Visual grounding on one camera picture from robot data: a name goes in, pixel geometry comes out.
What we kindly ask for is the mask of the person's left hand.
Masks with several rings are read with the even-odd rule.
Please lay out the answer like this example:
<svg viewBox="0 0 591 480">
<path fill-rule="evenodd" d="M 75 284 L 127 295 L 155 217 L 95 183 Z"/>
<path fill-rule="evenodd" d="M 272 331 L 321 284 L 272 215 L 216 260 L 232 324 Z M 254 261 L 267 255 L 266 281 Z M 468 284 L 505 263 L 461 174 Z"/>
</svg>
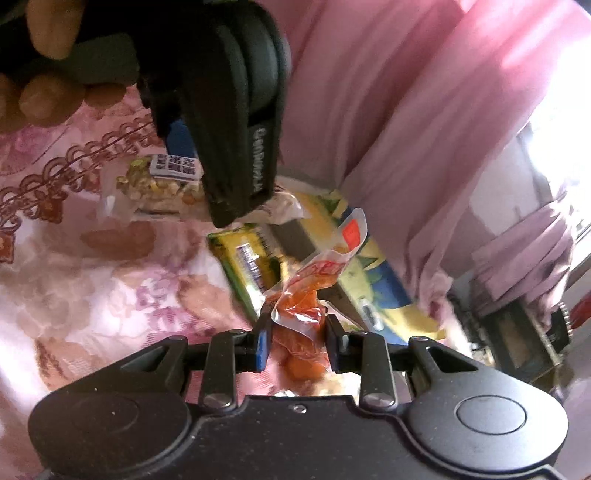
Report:
<svg viewBox="0 0 591 480">
<path fill-rule="evenodd" d="M 85 103 L 106 109 L 126 93 L 121 82 L 82 83 L 62 68 L 80 32 L 119 30 L 127 1 L 1 3 L 1 132 L 52 127 Z"/>
</svg>

